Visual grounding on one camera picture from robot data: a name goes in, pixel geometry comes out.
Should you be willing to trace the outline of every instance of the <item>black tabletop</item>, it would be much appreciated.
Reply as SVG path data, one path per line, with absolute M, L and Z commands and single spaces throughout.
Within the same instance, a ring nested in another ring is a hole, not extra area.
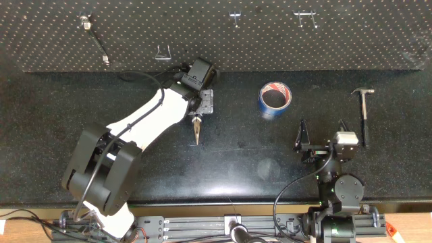
M 430 78 L 427 70 L 222 73 L 200 144 L 189 117 L 162 133 L 144 152 L 130 204 L 270 203 L 314 169 L 292 151 L 302 118 L 313 144 L 333 138 L 339 119 L 361 140 L 360 99 L 350 94 L 359 86 L 375 89 L 367 97 L 371 148 L 361 148 L 343 170 L 364 180 L 366 201 L 430 201 Z M 268 121 L 257 98 L 272 81 L 290 87 L 292 102 Z M 84 126 L 116 122 L 155 91 L 150 82 L 123 82 L 112 73 L 3 73 L 0 206 L 73 207 L 61 178 Z M 298 182 L 282 201 L 316 203 L 316 181 Z

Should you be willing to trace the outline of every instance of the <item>red-handled tool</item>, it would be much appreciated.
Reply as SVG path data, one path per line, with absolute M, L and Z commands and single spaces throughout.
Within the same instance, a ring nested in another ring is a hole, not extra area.
M 387 228 L 387 232 L 394 240 L 394 242 L 405 243 L 404 239 L 402 238 L 402 236 L 399 234 L 398 230 L 395 227 L 393 227 L 389 222 L 385 222 L 385 226 Z

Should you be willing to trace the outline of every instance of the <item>blue tape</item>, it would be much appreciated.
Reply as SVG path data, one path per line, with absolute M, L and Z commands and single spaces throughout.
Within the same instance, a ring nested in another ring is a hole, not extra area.
M 285 105 L 282 107 L 271 107 L 263 100 L 263 94 L 269 90 L 277 90 L 285 97 Z M 275 117 L 286 111 L 292 100 L 291 90 L 284 83 L 270 82 L 259 91 L 258 105 L 265 117 Z

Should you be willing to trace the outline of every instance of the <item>black pegboard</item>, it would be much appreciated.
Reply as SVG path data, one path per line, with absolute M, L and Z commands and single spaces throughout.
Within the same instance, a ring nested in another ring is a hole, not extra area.
M 80 27 L 82 11 L 110 67 Z M 307 16 L 300 27 L 293 11 L 315 11 L 318 28 Z M 428 1 L 0 0 L 0 45 L 25 72 L 161 71 L 198 56 L 225 72 L 422 69 L 431 20 Z M 155 60 L 157 45 L 172 59 Z

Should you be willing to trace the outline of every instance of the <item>wooden table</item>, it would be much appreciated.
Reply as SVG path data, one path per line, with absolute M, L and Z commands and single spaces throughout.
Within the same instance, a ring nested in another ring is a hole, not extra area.
M 405 242 L 432 242 L 432 218 L 430 213 L 395 213 L 385 215 L 402 235 Z M 361 243 L 394 243 L 386 238 L 357 238 Z M 49 243 L 40 225 L 29 221 L 7 221 L 0 242 Z

